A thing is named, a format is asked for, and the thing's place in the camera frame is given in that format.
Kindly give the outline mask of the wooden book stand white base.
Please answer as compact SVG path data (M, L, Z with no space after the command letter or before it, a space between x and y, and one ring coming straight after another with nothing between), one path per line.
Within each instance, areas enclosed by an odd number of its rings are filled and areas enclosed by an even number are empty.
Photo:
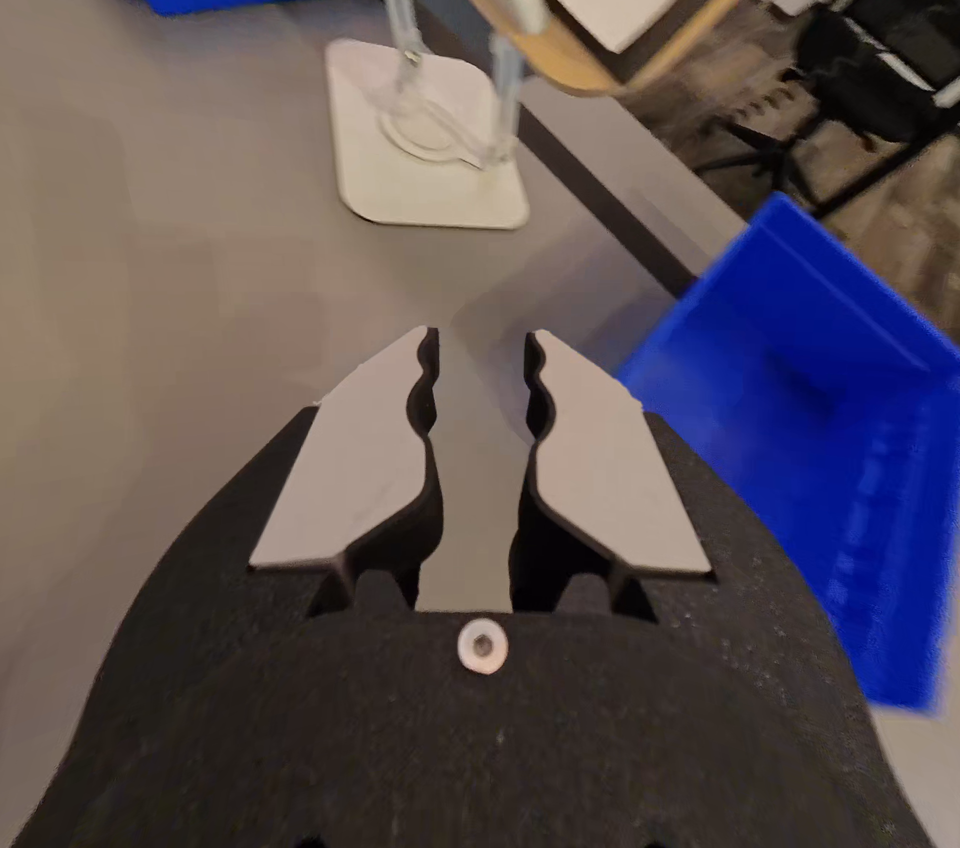
M515 230L527 70L573 97L632 98L673 69L739 0L677 0L620 53L556 0L468 0L490 26L491 74L426 48L414 0L382 0L391 47L325 49L335 175L356 216L391 226Z

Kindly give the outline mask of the black office chair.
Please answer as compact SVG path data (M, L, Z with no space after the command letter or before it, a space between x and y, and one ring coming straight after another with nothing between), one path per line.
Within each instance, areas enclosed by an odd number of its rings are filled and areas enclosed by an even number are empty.
M783 139L728 117L714 117L702 133L720 130L748 146L744 154L702 163L709 172L751 167L767 175L774 192L799 194L814 219L824 221L943 136L958 132L959 0L829 0L814 2L778 79L796 82L814 109ZM896 151L824 199L813 191L796 150L823 125L835 122L864 148L878 142Z

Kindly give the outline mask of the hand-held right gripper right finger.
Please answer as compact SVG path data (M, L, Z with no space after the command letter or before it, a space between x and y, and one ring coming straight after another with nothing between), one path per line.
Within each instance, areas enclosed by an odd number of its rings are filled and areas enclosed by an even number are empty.
M642 402L545 329L524 340L533 437L510 543L515 613L558 609L570 581L599 578L609 610L652 615L645 579L712 579Z

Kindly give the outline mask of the grey desk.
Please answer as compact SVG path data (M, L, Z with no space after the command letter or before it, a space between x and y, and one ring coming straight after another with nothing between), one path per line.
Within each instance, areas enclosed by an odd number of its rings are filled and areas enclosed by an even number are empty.
M2 846L64 757L117 626L173 540L302 407L439 328L432 610L510 606L523 339L616 368L742 222L618 103L537 79L558 155L518 152L515 232L381 227L342 205L323 54L378 0L163 19L1 0Z

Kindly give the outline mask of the plain blue plastic bin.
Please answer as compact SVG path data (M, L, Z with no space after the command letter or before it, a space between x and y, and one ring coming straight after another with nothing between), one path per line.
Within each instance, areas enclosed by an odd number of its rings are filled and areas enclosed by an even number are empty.
M616 372L774 534L863 694L930 712L958 533L958 348L785 194Z

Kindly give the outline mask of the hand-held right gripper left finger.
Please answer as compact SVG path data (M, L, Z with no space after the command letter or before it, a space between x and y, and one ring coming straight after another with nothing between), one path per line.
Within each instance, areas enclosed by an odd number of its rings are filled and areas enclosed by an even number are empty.
M443 535L430 440L439 374L439 330L414 327L318 400L250 571L318 574L314 612L351 606L368 572L389 576L416 607Z

